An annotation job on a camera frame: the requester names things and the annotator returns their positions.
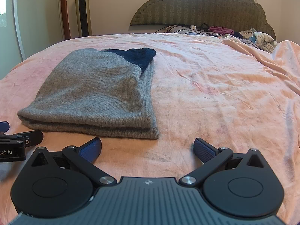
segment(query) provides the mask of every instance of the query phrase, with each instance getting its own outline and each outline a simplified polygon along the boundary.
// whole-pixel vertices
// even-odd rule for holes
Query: peach blanket
[[[31,56],[0,81],[0,121],[10,123],[8,134],[28,131],[17,111],[30,104],[52,69],[70,52],[142,47],[157,52],[151,96],[160,138],[101,138],[102,153],[95,165],[117,179],[179,178],[200,165],[191,150],[197,137],[239,153],[259,148],[285,190],[278,216],[290,225],[299,222],[300,46],[290,41],[281,42],[272,54],[234,38],[182,34],[122,34],[64,41]],[[92,138],[44,133],[40,146],[60,151]],[[10,188],[21,167],[22,163],[0,163],[0,170],[7,172],[0,182],[0,224],[7,224],[17,214]]]

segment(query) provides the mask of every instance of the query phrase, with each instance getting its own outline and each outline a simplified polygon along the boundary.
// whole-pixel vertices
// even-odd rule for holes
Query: wooden door frame
[[[60,0],[60,6],[61,6],[62,26],[64,28],[64,38],[66,40],[69,40],[71,39],[71,34],[70,34],[69,19],[68,19],[67,0]]]

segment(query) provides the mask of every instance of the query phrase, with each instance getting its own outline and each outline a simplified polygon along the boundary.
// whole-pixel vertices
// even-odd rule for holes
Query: silver bolt
[[[104,185],[108,185],[111,184],[115,181],[115,179],[113,177],[109,177],[109,176],[105,176],[99,179],[99,182],[104,184]]]
[[[196,179],[194,177],[185,176],[181,179],[181,181],[185,184],[192,185],[196,182]]]

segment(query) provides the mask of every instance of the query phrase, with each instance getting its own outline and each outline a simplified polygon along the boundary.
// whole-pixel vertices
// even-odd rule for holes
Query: gray ribbed plate
[[[11,224],[283,225],[284,223],[276,216],[255,221],[226,217],[208,206],[197,189],[182,187],[174,178],[124,177],[116,186],[100,188],[94,199],[74,214],[55,219],[40,219],[20,214]]]

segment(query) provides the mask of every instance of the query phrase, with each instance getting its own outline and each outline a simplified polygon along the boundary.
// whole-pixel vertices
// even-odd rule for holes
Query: gray sweater
[[[56,66],[18,117],[42,131],[157,139],[150,97],[153,72],[153,60],[142,73],[115,53],[80,49]]]

